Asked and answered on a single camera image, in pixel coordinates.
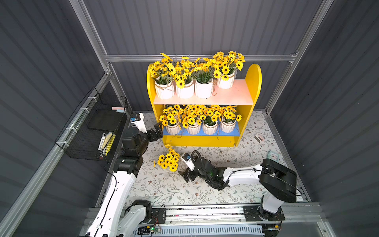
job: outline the blue shelf board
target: blue shelf board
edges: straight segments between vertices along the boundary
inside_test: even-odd
[[[239,137],[240,136],[240,129],[238,127],[238,122],[236,122],[236,126],[235,126],[234,130],[232,132],[230,132],[230,133],[226,133],[226,132],[221,131],[221,129],[220,129],[220,122],[218,122],[218,123],[219,123],[219,127],[218,127],[217,131],[214,134],[212,134],[212,135],[205,134],[203,132],[202,128],[200,129],[200,132],[198,134],[195,134],[195,135],[189,134],[186,129],[182,128],[182,130],[180,131],[180,133],[177,134],[176,136],[210,136],[210,137],[211,136],[219,136],[219,137],[220,136],[221,137]],[[163,135],[170,135],[167,132],[166,127],[163,128]]]

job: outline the black wire basket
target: black wire basket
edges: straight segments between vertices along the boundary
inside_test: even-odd
[[[112,107],[123,107],[124,111],[116,112],[112,110]],[[100,127],[94,126],[94,121],[99,122],[98,116],[104,112],[107,113],[107,118],[111,119],[111,122],[100,119],[101,124],[97,124]],[[130,119],[130,114],[125,97],[97,92],[85,108],[79,109],[78,118],[71,116],[55,143],[71,158],[109,162],[116,150],[111,150],[111,148],[117,147],[128,119]],[[108,132],[113,132],[113,134],[99,151],[102,136]]]

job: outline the pink shelf board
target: pink shelf board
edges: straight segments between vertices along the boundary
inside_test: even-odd
[[[155,96],[155,105],[252,105],[251,98],[246,81],[243,79],[234,80],[230,89],[220,89],[215,85],[213,95],[207,99],[198,98],[195,94],[188,99],[179,98],[176,94],[170,99],[160,99]]]

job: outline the floral tablecloth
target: floral tablecloth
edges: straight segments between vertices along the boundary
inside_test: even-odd
[[[156,123],[154,114],[145,113],[146,128],[152,128]],[[261,134],[265,141],[258,143],[254,135]],[[182,154],[198,150],[202,156],[209,159],[215,166],[246,167],[260,164],[267,157],[269,150],[281,154],[273,134],[263,116],[262,111],[253,111],[247,124],[241,142],[236,148],[218,147],[175,147]],[[186,183],[177,172],[163,170],[153,166],[159,155],[166,153],[162,140],[151,142],[143,155],[144,163],[133,184],[125,206],[129,206],[136,199],[150,200],[153,206],[166,205],[195,205],[195,204],[225,204],[260,202],[266,189],[262,185],[242,184],[223,190],[216,190],[197,177],[195,181]],[[186,168],[181,161],[179,170]]]

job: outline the white vent grille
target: white vent grille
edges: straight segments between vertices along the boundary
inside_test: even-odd
[[[230,235],[230,234],[247,234],[264,236],[262,226],[252,224],[235,224],[235,225],[209,225],[209,226],[163,226],[160,233],[154,233],[158,236],[191,236],[191,235]],[[137,229],[133,236],[138,237]]]

